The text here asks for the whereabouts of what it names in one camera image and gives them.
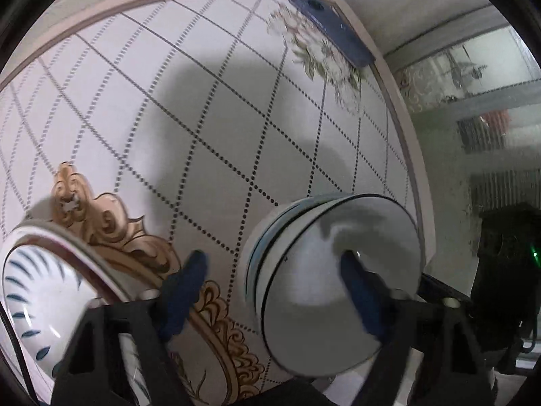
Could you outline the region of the white bowl with floral outside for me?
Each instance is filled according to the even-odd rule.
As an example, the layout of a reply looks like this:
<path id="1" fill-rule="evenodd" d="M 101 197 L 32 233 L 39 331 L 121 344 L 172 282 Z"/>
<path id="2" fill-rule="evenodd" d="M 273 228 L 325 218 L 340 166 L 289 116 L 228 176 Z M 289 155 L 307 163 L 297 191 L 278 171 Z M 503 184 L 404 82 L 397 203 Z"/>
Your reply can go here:
<path id="1" fill-rule="evenodd" d="M 255 309 L 255 287 L 259 263 L 264 253 L 283 229 L 303 213 L 318 205 L 343 198 L 345 193 L 332 193 L 305 197 L 289 204 L 281 204 L 268 213 L 252 230 L 239 257 L 239 294 L 250 313 L 250 326 L 259 329 Z"/>

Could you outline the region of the floral diamond pattern table mat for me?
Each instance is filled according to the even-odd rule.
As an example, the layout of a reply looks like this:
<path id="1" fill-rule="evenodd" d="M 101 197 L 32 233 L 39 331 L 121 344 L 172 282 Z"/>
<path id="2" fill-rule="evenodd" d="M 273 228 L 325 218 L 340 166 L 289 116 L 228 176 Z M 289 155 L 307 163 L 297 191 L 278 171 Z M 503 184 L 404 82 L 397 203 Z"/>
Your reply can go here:
<path id="1" fill-rule="evenodd" d="M 354 70 L 290 0 L 121 0 L 1 83 L 1 231 L 42 218 L 158 283 L 210 275 L 174 343 L 194 401 L 285 381 L 240 297 L 240 255 L 280 205 L 379 193 L 421 223 L 418 143 L 386 64 Z"/>

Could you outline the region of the blue smartphone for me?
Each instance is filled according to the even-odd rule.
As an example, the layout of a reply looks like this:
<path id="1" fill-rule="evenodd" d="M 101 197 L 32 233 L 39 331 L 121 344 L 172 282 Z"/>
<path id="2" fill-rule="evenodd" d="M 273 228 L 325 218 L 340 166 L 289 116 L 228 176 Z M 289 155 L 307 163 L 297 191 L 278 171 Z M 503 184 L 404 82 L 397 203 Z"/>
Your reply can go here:
<path id="1" fill-rule="evenodd" d="M 356 69 L 375 62 L 375 57 L 349 24 L 323 0 L 289 0 L 321 31 Z"/>

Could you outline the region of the white bowl with dark rim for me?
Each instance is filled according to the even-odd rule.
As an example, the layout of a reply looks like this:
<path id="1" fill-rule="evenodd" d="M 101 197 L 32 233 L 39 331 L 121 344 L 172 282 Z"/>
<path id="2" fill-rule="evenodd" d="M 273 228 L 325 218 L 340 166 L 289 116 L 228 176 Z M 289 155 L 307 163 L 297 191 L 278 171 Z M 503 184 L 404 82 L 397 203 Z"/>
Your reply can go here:
<path id="1" fill-rule="evenodd" d="M 303 213 L 264 253 L 255 287 L 259 334 L 272 360 L 291 374 L 334 376 L 379 350 L 340 277 L 346 250 L 390 290 L 409 297 L 417 291 L 423 246 L 415 220 L 397 201 L 347 195 Z"/>

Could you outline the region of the frosted glass sliding door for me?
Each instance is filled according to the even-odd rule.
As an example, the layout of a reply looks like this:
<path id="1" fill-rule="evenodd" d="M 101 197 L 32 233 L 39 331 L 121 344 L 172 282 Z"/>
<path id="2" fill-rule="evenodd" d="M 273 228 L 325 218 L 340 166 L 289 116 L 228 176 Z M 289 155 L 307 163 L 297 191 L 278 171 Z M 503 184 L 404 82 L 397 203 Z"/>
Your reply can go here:
<path id="1" fill-rule="evenodd" d="M 540 206 L 540 65 L 486 5 L 385 56 L 415 127 L 450 129 L 475 213 Z"/>

